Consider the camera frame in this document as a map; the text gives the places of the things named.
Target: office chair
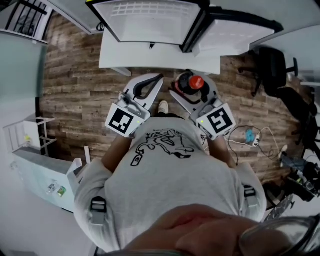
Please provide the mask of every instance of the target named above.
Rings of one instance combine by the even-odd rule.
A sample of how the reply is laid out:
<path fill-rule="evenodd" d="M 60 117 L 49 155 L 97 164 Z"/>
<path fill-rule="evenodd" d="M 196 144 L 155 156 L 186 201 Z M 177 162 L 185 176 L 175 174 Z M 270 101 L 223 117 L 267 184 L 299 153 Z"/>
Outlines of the office chair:
<path fill-rule="evenodd" d="M 259 49 L 259 55 L 251 51 L 257 68 L 240 67 L 239 73 L 244 71 L 252 72 L 257 75 L 255 91 L 251 93 L 253 97 L 257 95 L 261 83 L 264 86 L 266 94 L 273 96 L 276 89 L 286 86 L 287 73 L 294 72 L 298 76 L 298 62 L 293 58 L 294 66 L 286 68 L 286 59 L 284 54 L 273 48 L 262 47 Z"/>
<path fill-rule="evenodd" d="M 279 88 L 272 93 L 273 97 L 282 100 L 291 115 L 301 124 L 306 124 L 310 116 L 315 117 L 317 115 L 316 105 L 314 103 L 307 104 L 301 95 L 291 87 Z"/>

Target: extension cord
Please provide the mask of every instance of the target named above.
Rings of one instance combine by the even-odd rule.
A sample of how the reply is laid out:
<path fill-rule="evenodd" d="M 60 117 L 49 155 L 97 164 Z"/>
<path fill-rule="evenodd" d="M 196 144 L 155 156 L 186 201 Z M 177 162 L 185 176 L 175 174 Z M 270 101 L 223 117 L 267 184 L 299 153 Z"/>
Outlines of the extension cord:
<path fill-rule="evenodd" d="M 260 142 L 260 134 L 258 133 L 258 134 L 255 136 L 255 138 L 254 138 L 254 141 L 253 141 L 253 143 L 252 143 L 252 146 L 253 146 L 253 147 L 259 146 L 259 142 Z"/>

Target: red cap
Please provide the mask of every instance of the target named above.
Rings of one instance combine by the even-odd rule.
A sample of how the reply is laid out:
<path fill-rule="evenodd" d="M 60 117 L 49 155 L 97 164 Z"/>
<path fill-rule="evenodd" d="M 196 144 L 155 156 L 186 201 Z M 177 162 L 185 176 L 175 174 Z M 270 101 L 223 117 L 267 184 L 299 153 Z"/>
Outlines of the red cap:
<path fill-rule="evenodd" d="M 199 90 L 205 85 L 205 81 L 199 75 L 193 75 L 189 80 L 189 85 L 194 90 Z"/>

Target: white cable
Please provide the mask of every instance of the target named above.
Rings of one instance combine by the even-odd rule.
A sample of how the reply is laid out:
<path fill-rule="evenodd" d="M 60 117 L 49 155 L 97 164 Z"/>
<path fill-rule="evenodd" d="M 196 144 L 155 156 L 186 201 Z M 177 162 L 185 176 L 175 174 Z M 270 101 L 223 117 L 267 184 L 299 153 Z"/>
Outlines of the white cable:
<path fill-rule="evenodd" d="M 223 136 L 223 137 L 227 142 L 233 142 L 233 143 L 236 143 L 236 144 L 248 146 L 250 148 L 256 148 L 256 146 L 252 146 L 252 145 L 249 145 L 249 144 L 246 144 L 246 143 L 237 142 L 237 141 L 234 141 L 234 140 L 231 140 L 231 139 L 227 139 L 226 136 Z"/>
<path fill-rule="evenodd" d="M 273 137 L 273 140 L 274 140 L 274 143 L 275 143 L 275 146 L 276 146 L 276 149 L 278 150 L 278 155 L 280 154 L 280 150 L 279 150 L 279 147 L 278 147 L 278 144 L 277 144 L 277 141 L 276 141 L 276 138 L 273 134 L 273 132 L 271 131 L 271 129 L 269 127 L 264 127 L 261 129 L 261 131 L 259 131 L 259 133 L 257 135 L 260 135 L 261 132 L 264 130 L 264 129 L 268 129 Z M 236 143 L 236 144 L 240 144 L 240 145 L 245 145 L 245 146 L 248 146 L 250 148 L 256 148 L 257 146 L 252 146 L 252 145 L 249 145 L 249 144 L 246 144 L 246 143 L 241 143 L 241 142 L 237 142 L 237 141 L 234 141 L 234 140 L 230 140 L 230 139 L 227 139 L 225 136 L 223 136 L 224 139 L 227 141 L 227 142 L 233 142 L 233 143 Z"/>
<path fill-rule="evenodd" d="M 268 126 L 266 126 L 266 127 L 262 128 L 262 129 L 261 129 L 261 131 L 259 131 L 258 135 L 260 135 L 260 134 L 261 134 L 261 132 L 262 132 L 264 129 L 268 129 L 268 130 L 270 131 L 270 133 L 271 133 L 271 135 L 272 135 L 272 137 L 273 137 L 273 140 L 274 140 L 274 143 L 275 143 L 276 149 L 278 150 L 278 155 L 279 155 L 279 154 L 280 154 L 280 150 L 279 150 L 278 143 L 276 142 L 276 138 L 275 138 L 275 136 L 274 136 L 273 132 L 271 131 L 271 129 L 270 129 Z"/>

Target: white sneaker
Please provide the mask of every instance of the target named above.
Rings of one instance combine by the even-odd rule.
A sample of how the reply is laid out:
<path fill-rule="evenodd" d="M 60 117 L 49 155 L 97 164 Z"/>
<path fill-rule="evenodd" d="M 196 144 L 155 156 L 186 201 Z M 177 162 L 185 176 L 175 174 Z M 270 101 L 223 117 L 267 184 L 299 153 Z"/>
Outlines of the white sneaker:
<path fill-rule="evenodd" d="M 161 101 L 158 108 L 158 113 L 169 113 L 169 104 L 165 100 Z"/>
<path fill-rule="evenodd" d="M 286 152 L 288 150 L 288 145 L 284 145 L 283 148 L 281 149 L 281 152 L 279 154 L 279 160 L 280 160 L 280 167 L 284 167 L 284 164 L 281 162 L 281 157 L 282 157 L 282 153 Z"/>

